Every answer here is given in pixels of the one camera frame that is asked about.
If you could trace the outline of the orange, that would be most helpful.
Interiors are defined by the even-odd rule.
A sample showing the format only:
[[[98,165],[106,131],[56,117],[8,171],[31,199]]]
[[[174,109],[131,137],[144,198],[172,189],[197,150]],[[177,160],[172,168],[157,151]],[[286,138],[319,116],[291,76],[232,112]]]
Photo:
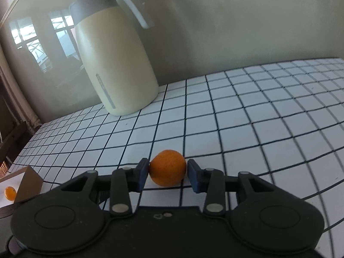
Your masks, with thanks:
[[[182,154],[175,150],[161,151],[149,164],[152,181],[162,187],[179,184],[184,178],[187,164]]]
[[[8,201],[14,201],[17,196],[17,191],[14,187],[8,186],[4,190],[4,195]]]

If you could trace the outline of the brown cardboard box tray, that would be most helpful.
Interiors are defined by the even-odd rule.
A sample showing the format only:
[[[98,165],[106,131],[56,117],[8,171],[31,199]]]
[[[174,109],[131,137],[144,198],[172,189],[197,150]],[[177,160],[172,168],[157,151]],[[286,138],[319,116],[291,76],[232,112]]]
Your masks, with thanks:
[[[42,186],[42,177],[31,166],[1,178],[1,219],[9,217],[21,204],[38,196]]]

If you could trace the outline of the checkered white tablecloth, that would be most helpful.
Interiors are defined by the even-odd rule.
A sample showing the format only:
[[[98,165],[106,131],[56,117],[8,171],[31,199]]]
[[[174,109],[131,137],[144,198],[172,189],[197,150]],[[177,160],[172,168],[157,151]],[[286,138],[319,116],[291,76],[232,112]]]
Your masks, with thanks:
[[[311,203],[325,257],[343,256],[343,59],[221,71],[163,85],[144,109],[102,104],[45,123],[10,167],[31,166],[47,192],[95,169],[107,175],[175,150],[201,168],[248,171]]]

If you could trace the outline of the wooden sofa with cushions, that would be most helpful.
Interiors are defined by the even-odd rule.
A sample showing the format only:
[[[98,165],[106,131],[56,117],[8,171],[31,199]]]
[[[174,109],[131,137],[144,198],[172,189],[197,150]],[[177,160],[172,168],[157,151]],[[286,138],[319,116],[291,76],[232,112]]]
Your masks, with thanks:
[[[1,96],[1,178],[3,178],[12,161],[8,154],[15,148],[16,142],[27,132],[26,122],[17,123]]]

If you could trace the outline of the beige curtain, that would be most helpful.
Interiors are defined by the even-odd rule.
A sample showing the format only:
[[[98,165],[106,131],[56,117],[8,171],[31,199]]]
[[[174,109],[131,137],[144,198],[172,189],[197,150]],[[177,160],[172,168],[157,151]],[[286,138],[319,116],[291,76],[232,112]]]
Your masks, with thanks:
[[[40,128],[41,121],[27,101],[23,92],[21,91],[9,64],[6,60],[3,49],[1,48],[1,81],[9,95],[9,98],[14,106],[15,111],[19,115],[21,121],[25,122],[29,132],[33,135],[37,129]]]

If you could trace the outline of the cream thermos jug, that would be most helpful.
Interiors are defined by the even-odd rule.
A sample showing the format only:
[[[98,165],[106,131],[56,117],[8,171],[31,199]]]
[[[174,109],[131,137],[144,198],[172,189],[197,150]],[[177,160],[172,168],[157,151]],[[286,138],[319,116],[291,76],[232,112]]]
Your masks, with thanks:
[[[138,0],[123,0],[143,29],[154,23]],[[85,71],[105,109],[128,115],[158,95],[142,41],[117,0],[76,0],[69,7]]]

